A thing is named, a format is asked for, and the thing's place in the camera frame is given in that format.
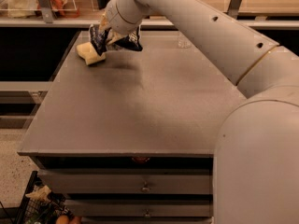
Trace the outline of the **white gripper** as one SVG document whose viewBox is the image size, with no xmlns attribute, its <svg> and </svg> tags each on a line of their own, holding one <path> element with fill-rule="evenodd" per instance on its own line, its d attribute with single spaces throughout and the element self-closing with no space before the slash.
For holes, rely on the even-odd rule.
<svg viewBox="0 0 299 224">
<path fill-rule="evenodd" d="M 98 30 L 108 33 L 106 45 L 125 38 L 133 32 L 147 16 L 147 7 L 136 0 L 110 0 L 106 6 L 106 14 L 100 16 Z"/>
</svg>

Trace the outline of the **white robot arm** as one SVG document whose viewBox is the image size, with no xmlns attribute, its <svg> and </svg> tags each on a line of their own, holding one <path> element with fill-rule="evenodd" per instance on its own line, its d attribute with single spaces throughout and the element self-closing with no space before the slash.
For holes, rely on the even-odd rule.
<svg viewBox="0 0 299 224">
<path fill-rule="evenodd" d="M 246 96 L 214 151 L 215 224 L 299 224 L 299 62 L 272 39 L 200 0 L 110 0 L 109 27 L 130 34 L 166 16 Z"/>
</svg>

